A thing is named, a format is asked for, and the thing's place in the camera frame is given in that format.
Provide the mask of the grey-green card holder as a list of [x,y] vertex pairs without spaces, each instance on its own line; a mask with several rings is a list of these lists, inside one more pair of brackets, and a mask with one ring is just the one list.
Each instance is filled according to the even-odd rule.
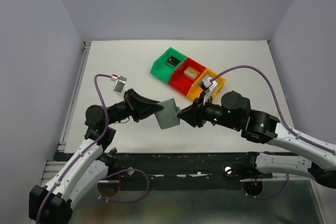
[[155,112],[154,115],[160,129],[166,130],[180,125],[177,114],[181,109],[176,105],[174,98],[159,102],[158,105],[162,107],[162,110]]

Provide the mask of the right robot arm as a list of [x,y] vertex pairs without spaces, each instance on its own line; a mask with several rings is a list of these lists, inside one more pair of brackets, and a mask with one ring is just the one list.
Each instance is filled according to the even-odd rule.
[[206,122],[241,133],[241,137],[258,144],[281,147],[293,156],[258,154],[241,165],[249,178],[261,173],[295,174],[314,179],[318,184],[335,188],[335,145],[288,129],[284,122],[263,111],[251,109],[250,100],[235,91],[225,93],[221,104],[200,98],[182,109],[178,118],[192,127],[203,127]]

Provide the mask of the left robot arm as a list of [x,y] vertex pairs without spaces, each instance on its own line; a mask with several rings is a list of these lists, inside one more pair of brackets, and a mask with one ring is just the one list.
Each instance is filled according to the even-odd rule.
[[115,129],[110,124],[132,117],[136,122],[163,110],[159,101],[144,98],[133,89],[123,101],[110,107],[104,103],[86,110],[85,138],[64,167],[43,187],[29,193],[29,218],[36,223],[68,223],[78,201],[101,179],[112,179],[116,166],[105,154]]

